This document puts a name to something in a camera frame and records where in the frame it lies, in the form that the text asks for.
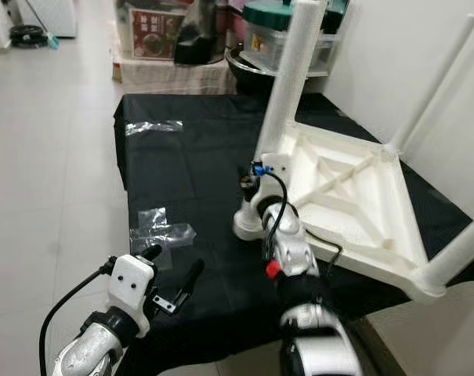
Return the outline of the orange lid storage box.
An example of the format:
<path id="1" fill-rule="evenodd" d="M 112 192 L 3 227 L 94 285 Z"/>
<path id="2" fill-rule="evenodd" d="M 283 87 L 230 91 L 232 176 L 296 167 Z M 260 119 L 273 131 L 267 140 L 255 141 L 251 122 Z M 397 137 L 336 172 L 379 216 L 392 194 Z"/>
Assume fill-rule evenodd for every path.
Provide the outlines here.
<path id="1" fill-rule="evenodd" d="M 173 60 L 189 0 L 114 0 L 121 52 L 133 60 Z"/>

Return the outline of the brown cloth covered bench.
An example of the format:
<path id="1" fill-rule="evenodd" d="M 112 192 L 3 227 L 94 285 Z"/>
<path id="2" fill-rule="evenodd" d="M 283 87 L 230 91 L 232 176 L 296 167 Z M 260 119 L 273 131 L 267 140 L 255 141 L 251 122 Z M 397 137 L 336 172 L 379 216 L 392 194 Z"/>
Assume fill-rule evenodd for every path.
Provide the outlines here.
<path id="1" fill-rule="evenodd" d="M 172 61 L 121 60 L 121 87 L 126 93 L 166 96 L 232 96 L 236 79 L 226 62 L 176 66 Z"/>

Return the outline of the pink plastic container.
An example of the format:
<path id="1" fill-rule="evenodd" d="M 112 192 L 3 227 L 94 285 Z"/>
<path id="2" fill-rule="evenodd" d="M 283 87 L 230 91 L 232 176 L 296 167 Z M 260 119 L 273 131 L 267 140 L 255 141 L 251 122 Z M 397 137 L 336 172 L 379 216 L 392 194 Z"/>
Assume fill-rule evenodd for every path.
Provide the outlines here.
<path id="1" fill-rule="evenodd" d="M 247 35 L 246 21 L 243 17 L 244 5 L 246 5 L 245 0 L 233 0 L 233 2 L 227 3 L 227 11 L 230 14 L 230 33 L 237 41 L 246 40 Z"/>

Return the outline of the black bag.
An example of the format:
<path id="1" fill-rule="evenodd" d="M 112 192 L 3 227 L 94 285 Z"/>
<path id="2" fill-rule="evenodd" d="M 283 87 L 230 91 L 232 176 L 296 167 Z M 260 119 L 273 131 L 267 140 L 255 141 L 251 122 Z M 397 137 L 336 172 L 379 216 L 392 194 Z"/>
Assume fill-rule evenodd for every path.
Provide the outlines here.
<path id="1" fill-rule="evenodd" d="M 226 0 L 191 0 L 175 40 L 173 64 L 200 66 L 219 62 L 225 54 Z"/>

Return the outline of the white floor appliance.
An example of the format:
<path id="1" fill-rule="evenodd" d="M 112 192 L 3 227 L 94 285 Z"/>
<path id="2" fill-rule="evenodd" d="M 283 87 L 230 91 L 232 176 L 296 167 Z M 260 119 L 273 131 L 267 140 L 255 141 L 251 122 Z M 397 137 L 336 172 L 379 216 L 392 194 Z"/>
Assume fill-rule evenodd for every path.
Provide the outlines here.
<path id="1" fill-rule="evenodd" d="M 22 21 L 44 27 L 58 38 L 78 36 L 75 0 L 17 0 Z"/>

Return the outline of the small black floor object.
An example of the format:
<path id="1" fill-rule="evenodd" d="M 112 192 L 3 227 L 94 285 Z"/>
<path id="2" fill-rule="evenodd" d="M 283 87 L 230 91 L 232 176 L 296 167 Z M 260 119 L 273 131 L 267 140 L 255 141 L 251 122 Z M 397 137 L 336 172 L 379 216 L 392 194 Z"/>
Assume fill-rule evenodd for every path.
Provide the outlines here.
<path id="1" fill-rule="evenodd" d="M 17 25 L 9 28 L 9 42 L 14 48 L 45 48 L 49 46 L 49 36 L 41 26 Z"/>

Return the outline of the teal head floor mop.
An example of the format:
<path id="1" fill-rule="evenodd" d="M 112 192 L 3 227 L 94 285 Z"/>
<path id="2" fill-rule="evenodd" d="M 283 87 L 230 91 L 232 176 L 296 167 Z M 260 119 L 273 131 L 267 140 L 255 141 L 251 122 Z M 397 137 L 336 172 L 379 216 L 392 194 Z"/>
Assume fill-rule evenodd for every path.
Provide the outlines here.
<path id="1" fill-rule="evenodd" d="M 59 40 L 44 23 L 44 20 L 38 14 L 38 11 L 32 4 L 31 0 L 23 0 L 26 7 L 31 11 L 36 24 L 25 22 L 23 28 L 27 28 L 27 43 L 32 48 L 42 48 L 45 46 L 51 50 L 59 48 Z"/>

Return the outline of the green pot lid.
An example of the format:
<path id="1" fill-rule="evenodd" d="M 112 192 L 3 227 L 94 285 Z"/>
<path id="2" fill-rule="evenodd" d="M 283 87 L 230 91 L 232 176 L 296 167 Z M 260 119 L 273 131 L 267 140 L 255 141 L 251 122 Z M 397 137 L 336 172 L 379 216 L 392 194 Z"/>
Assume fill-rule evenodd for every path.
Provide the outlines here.
<path id="1" fill-rule="evenodd" d="M 277 31 L 287 31 L 291 24 L 293 0 L 251 0 L 244 4 L 244 21 Z"/>

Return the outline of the clear plastic container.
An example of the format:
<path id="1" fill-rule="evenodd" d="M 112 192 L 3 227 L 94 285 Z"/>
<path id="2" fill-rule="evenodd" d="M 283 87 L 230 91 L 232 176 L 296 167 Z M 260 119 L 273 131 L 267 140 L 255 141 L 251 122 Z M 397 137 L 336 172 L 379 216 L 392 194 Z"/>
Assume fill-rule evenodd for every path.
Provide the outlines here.
<path id="1" fill-rule="evenodd" d="M 246 40 L 240 57 L 259 71 L 275 75 L 280 67 L 288 33 L 262 27 L 252 23 L 246 25 Z M 339 36 L 336 34 L 319 34 L 311 63 L 307 71 L 308 78 L 322 78 L 329 73 L 330 56 Z"/>

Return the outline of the white plastic table top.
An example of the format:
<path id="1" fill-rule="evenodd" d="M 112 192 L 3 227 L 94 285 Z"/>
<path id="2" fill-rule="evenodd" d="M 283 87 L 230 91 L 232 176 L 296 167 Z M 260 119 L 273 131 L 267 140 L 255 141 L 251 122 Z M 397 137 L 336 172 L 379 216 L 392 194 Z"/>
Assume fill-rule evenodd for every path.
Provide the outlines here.
<path id="1" fill-rule="evenodd" d="M 297 226 L 285 223 L 280 236 L 304 235 L 320 260 L 398 287 L 410 298 L 416 269 L 435 255 L 426 253 L 416 197 L 398 155 L 383 144 L 296 121 L 286 125 L 277 152 L 291 155 L 287 196 L 279 200 L 289 204 L 286 216 L 299 218 Z M 240 239 L 264 239 L 262 216 L 276 215 L 280 205 L 264 200 L 259 208 L 261 215 L 237 210 L 233 231 Z"/>

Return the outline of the black wok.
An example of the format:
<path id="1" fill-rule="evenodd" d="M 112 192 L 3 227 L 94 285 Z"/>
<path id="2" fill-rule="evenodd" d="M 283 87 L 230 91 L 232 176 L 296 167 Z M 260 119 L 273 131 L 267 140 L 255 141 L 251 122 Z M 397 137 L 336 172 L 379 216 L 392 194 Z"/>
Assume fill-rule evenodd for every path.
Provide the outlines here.
<path id="1" fill-rule="evenodd" d="M 242 96 L 271 96 L 275 85 L 275 74 L 257 68 L 241 57 L 243 47 L 230 48 L 226 54 L 226 63 L 236 79 L 236 90 Z"/>

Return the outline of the clear plastic wrapper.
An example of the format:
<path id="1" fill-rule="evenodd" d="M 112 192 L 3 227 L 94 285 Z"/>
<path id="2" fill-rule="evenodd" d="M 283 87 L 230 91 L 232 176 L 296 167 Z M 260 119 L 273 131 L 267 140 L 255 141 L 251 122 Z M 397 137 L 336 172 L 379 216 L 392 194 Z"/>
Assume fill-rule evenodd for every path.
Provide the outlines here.
<path id="1" fill-rule="evenodd" d="M 137 121 L 126 123 L 125 135 L 134 136 L 143 132 L 182 132 L 182 121 Z"/>
<path id="2" fill-rule="evenodd" d="M 180 248 L 191 246 L 196 230 L 189 223 L 171 223 L 166 218 L 166 208 L 152 208 L 136 214 L 136 225 L 129 230 L 130 255 L 152 244 L 160 244 L 164 250 L 154 259 L 161 271 L 175 268 L 173 255 Z"/>

